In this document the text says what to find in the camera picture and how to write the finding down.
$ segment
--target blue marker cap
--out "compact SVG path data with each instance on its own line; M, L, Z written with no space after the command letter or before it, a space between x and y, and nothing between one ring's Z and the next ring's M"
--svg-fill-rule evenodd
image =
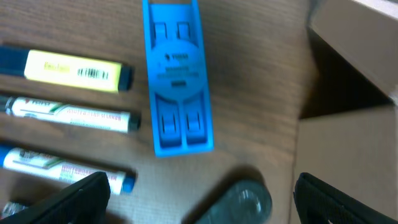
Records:
M8 152L10 152L11 149L14 149L14 148L15 147L12 147L12 146L0 145L0 167L3 167L4 159L6 158Z
M135 178L133 177L126 177L124 178L123 184L122 184L122 193L131 193L132 189L134 188L134 184L136 183Z

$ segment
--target blue plastic object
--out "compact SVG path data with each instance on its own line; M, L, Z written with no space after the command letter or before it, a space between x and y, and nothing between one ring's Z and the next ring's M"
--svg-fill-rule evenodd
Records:
M213 124L197 0L143 1L150 112L155 154L212 151Z

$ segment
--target black marker cap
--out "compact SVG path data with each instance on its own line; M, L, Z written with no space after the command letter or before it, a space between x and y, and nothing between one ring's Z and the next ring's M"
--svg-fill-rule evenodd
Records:
M24 77L29 49L0 46L0 73Z
M120 70L119 77L119 91L128 91L131 87L131 83L133 82L134 77L134 68L130 66L123 65Z
M141 126L141 115L131 114L129 119L128 131L137 131Z
M0 112L6 112L10 98L9 96L0 96Z

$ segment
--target black plastic part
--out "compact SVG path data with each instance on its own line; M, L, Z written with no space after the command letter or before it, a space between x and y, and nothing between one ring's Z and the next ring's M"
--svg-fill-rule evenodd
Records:
M134 78L134 68L130 66L123 65L120 70L119 78L119 91L128 91L132 85Z
M272 200L266 187L254 180L235 183L195 224L263 224L271 215Z
M308 173L296 182L294 202L302 224L398 224Z
M25 77L25 66L29 49L0 46L0 73Z
M110 195L106 174L95 172L60 193L1 220L0 224L103 223Z
M131 114L129 119L128 131L137 131L141 126L141 115Z

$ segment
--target barcode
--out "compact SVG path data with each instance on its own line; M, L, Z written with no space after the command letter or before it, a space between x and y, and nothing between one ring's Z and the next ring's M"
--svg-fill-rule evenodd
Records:
M107 80L109 73L95 68L79 68L77 70L77 75L86 78Z

